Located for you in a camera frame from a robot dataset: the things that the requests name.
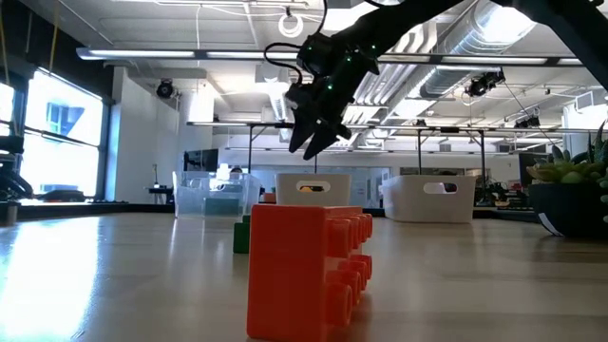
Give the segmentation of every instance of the potted plant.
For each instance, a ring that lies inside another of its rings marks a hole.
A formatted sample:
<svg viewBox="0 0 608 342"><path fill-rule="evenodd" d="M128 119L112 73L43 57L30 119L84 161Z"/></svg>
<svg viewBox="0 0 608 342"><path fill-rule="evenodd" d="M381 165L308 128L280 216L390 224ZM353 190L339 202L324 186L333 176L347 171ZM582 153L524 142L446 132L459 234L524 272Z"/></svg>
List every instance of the potted plant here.
<svg viewBox="0 0 608 342"><path fill-rule="evenodd" d="M587 152L570 158L555 145L546 160L527 172L535 179L530 201L542 225L553 235L569 238L608 238L608 141L599 127Z"/></svg>

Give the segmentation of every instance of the clear plastic bin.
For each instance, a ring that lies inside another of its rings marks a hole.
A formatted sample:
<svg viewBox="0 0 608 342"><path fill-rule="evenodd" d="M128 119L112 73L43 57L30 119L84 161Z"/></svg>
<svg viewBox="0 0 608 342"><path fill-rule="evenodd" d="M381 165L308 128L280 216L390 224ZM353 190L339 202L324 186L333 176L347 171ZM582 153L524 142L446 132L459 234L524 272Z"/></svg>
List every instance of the clear plastic bin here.
<svg viewBox="0 0 608 342"><path fill-rule="evenodd" d="M173 173L176 217L239 218L259 201L260 182L247 174Z"/></svg>

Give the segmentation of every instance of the black plant pot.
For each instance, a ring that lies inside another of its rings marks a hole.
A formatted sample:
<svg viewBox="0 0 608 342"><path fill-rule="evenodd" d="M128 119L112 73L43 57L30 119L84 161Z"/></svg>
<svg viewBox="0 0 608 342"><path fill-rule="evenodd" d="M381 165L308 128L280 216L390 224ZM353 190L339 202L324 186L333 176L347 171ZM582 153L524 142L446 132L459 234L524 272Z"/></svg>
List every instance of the black plant pot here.
<svg viewBox="0 0 608 342"><path fill-rule="evenodd" d="M568 238L608 238L608 194L599 185L536 184L530 186L530 201L551 234Z"/></svg>

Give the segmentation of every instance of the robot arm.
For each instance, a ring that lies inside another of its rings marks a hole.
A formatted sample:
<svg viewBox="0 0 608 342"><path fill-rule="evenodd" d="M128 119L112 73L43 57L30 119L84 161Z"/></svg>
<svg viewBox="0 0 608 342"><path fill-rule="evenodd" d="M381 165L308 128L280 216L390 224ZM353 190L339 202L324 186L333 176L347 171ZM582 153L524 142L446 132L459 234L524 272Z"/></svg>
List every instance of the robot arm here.
<svg viewBox="0 0 608 342"><path fill-rule="evenodd" d="M411 28L459 4L462 0L405 0L376 9L332 37L309 36L297 54L297 64L314 76L309 85L293 84L285 94L294 109L295 152L313 136L304 159L309 160L337 141L351 137L342 113L366 73L378 74L377 58ZM598 81L608 88L608 20L596 8L603 0L493 0L513 7L554 30Z"/></svg>

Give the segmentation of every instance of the white plastic bin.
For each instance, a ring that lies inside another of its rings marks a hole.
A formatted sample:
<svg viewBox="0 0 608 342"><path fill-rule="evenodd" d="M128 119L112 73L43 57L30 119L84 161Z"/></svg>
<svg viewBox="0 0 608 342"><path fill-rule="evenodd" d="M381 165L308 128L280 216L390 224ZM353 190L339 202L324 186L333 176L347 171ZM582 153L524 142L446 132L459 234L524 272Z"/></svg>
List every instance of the white plastic bin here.
<svg viewBox="0 0 608 342"><path fill-rule="evenodd" d="M350 198L351 175L276 175L279 205L348 206Z"/></svg>
<svg viewBox="0 0 608 342"><path fill-rule="evenodd" d="M239 218L259 201L259 180L248 174L173 173L176 217Z"/></svg>
<svg viewBox="0 0 608 342"><path fill-rule="evenodd" d="M398 176L383 184L387 218L403 222L470 223L476 177ZM455 184L446 191L444 184Z"/></svg>

